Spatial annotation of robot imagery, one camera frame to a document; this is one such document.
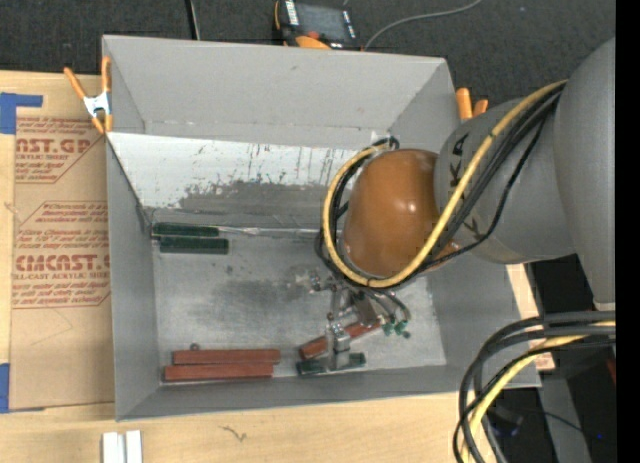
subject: cardboard sheet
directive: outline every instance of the cardboard sheet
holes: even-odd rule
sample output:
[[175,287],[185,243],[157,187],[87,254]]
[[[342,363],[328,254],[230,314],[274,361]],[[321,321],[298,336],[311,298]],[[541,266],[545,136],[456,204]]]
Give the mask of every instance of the cardboard sheet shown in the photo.
[[[80,80],[99,92],[98,77]],[[2,205],[14,223],[1,284],[11,295],[9,407],[112,401],[105,140],[62,74],[1,72],[0,91],[43,96],[42,108],[18,108],[13,199]]]

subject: yellow cable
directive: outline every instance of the yellow cable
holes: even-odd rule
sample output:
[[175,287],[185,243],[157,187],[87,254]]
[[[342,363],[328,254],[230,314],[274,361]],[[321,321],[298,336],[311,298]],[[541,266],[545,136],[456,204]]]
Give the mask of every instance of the yellow cable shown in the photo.
[[340,170],[338,171],[338,174],[334,177],[333,181],[331,182],[331,185],[329,186],[329,190],[327,192],[327,197],[324,202],[324,208],[322,210],[322,230],[324,233],[325,244],[327,245],[327,251],[329,252],[329,257],[331,258],[333,263],[338,267],[338,269],[340,269],[340,271],[346,277],[348,277],[353,282],[358,283],[360,285],[366,285],[368,287],[374,287],[374,288],[393,287],[394,285],[402,282],[405,278],[411,275],[416,269],[418,269],[420,264],[422,264],[424,259],[426,259],[427,256],[429,255],[429,252],[435,246],[436,241],[438,240],[438,237],[440,237],[440,234],[443,232],[444,228],[446,227],[447,222],[453,215],[453,211],[458,205],[458,201],[462,197],[464,190],[467,188],[467,185],[469,184],[471,177],[476,172],[482,158],[489,151],[489,148],[495,141],[496,137],[503,130],[506,129],[506,127],[513,121],[514,118],[516,118],[522,111],[524,111],[524,109],[529,107],[531,103],[540,100],[547,93],[557,88],[559,85],[563,84],[564,82],[566,81],[559,81],[557,83],[550,84],[532,93],[531,95],[526,97],[524,100],[519,102],[517,106],[511,109],[494,126],[494,128],[491,129],[491,132],[489,133],[489,135],[482,141],[482,143],[478,147],[478,150],[476,150],[475,154],[471,158],[471,161],[469,162],[469,165],[467,166],[464,174],[462,175],[460,182],[458,183],[456,189],[453,191],[453,194],[451,195],[451,198],[447,202],[447,205],[442,210],[442,214],[440,215],[440,218],[438,219],[436,226],[434,227],[433,231],[429,235],[427,241],[425,242],[420,252],[413,258],[413,260],[402,271],[400,271],[395,275],[389,276],[387,278],[382,278],[382,279],[368,278],[366,276],[363,276],[355,272],[353,269],[347,266],[345,262],[342,260],[342,258],[338,254],[338,251],[336,250],[335,244],[333,243],[333,239],[331,237],[331,230],[329,228],[329,216],[330,216],[330,210],[331,210],[330,206],[331,206],[331,199],[333,198],[333,194],[338,185],[338,182],[340,181],[342,176],[347,172],[347,170],[353,163],[355,163],[359,159],[362,159],[372,154],[373,152],[376,151],[376,148],[368,148],[360,152],[359,154],[357,154],[351,160],[349,160],[342,168],[340,168]]
[[[616,325],[615,321],[603,321],[603,322],[599,322],[599,323],[594,323],[593,324],[593,326],[614,326],[614,327],[615,327],[615,325]],[[534,346],[532,349],[527,351],[527,353],[531,353],[531,352],[534,352],[534,351],[537,352],[540,349],[547,349],[547,348],[551,349],[551,348],[554,348],[554,347],[564,346],[566,344],[571,344],[572,342],[575,342],[576,340],[580,340],[580,339],[585,338],[585,336],[586,335],[575,335],[575,336],[564,336],[564,337],[549,338],[549,339],[545,340],[544,342],[541,342],[541,343],[537,344],[536,346]],[[535,360],[537,356],[538,356],[537,354],[532,354],[529,357],[524,358],[523,360],[519,361],[511,369],[509,369],[509,371],[506,372],[504,374],[504,376],[502,376],[498,381],[496,381],[494,383],[494,385],[491,387],[491,389],[489,390],[487,395],[473,409],[473,413],[471,414],[471,419],[469,420],[469,428],[471,430],[471,434],[472,435],[475,436],[475,433],[478,430],[478,427],[480,426],[480,423],[482,422],[482,418],[487,413],[487,410],[489,409],[489,406],[491,406],[493,404],[493,402],[496,400],[496,397],[498,397],[498,394],[500,392],[502,392],[502,390],[504,389],[506,384],[509,383],[514,378],[514,376],[516,374],[518,374],[522,369],[524,369],[533,360]],[[464,440],[462,442],[461,456],[462,456],[463,460],[471,461],[469,459],[470,458],[469,446],[466,444],[466,442]]]

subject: white plastic piece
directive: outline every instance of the white plastic piece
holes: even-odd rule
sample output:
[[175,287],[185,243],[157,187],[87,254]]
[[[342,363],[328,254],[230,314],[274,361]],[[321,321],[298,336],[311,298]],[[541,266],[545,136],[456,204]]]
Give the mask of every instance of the white plastic piece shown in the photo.
[[102,463],[142,463],[142,433],[103,433]]

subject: black floor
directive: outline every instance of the black floor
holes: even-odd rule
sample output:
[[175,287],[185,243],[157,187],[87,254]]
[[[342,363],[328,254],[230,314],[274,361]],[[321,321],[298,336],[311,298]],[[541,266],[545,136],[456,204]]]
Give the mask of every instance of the black floor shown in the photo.
[[[193,1],[203,39],[270,43],[274,0]],[[305,1],[341,6],[343,0]],[[472,1],[351,0],[348,7],[367,40],[395,20]],[[77,72],[95,73],[104,33],[189,38],[183,0],[0,0],[0,68],[57,72],[71,65]],[[470,87],[474,98],[497,105],[567,78],[615,34],[616,0],[483,0],[457,15],[398,26],[380,36],[372,50],[445,57],[455,87]],[[550,310],[589,306],[584,275],[572,259],[535,268]],[[610,442],[615,389],[602,365],[575,378],[574,400],[585,409],[590,433],[606,428]],[[512,407],[536,407],[531,391],[505,394],[503,400]],[[527,418],[529,427],[506,442],[512,460],[554,461],[544,416],[538,411]],[[594,442],[594,461],[615,461],[615,444],[600,441]]]

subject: black power meter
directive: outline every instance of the black power meter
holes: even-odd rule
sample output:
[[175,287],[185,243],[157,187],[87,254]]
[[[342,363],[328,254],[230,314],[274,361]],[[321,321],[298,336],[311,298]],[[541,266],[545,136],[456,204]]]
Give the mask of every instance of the black power meter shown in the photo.
[[344,9],[277,0],[274,29],[276,38],[290,47],[362,50],[351,15]]

